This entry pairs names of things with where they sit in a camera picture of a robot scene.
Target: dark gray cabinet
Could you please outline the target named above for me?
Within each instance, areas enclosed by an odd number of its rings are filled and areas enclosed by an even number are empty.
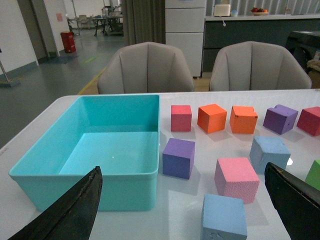
[[[285,47],[292,31],[320,30],[320,19],[225,20],[206,21],[202,54],[202,72],[211,72],[219,50],[245,41],[277,44]]]

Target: green foam cube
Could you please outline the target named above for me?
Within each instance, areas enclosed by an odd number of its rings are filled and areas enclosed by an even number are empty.
[[[313,162],[305,182],[320,191],[320,159]]]

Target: beige armchair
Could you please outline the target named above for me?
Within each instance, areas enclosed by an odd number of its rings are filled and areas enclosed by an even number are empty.
[[[144,42],[119,49],[97,86],[99,94],[193,92],[194,79],[180,49]]]
[[[216,56],[210,91],[310,89],[311,80],[282,46],[246,41]]]
[[[80,24],[81,30],[82,30],[82,28],[90,29],[91,24],[89,22],[89,18],[87,17],[87,15],[79,15],[78,23]]]

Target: red trash bin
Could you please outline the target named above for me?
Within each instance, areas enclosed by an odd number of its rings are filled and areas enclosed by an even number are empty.
[[[74,41],[74,34],[71,31],[63,31],[60,33],[64,51],[66,53],[73,53],[76,51],[76,45]]]

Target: yellow floor line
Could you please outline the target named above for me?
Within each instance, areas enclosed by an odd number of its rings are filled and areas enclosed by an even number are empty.
[[[91,85],[94,81],[96,81],[96,80],[100,77],[100,75],[106,70],[106,68],[107,68],[107,67],[105,67],[104,69],[102,69],[102,71],[99,72],[98,75],[96,75],[87,85],[85,85],[85,87],[82,88],[82,90],[81,90],[80,92],[78,92],[77,95],[81,95],[87,88],[89,88],[90,85]]]

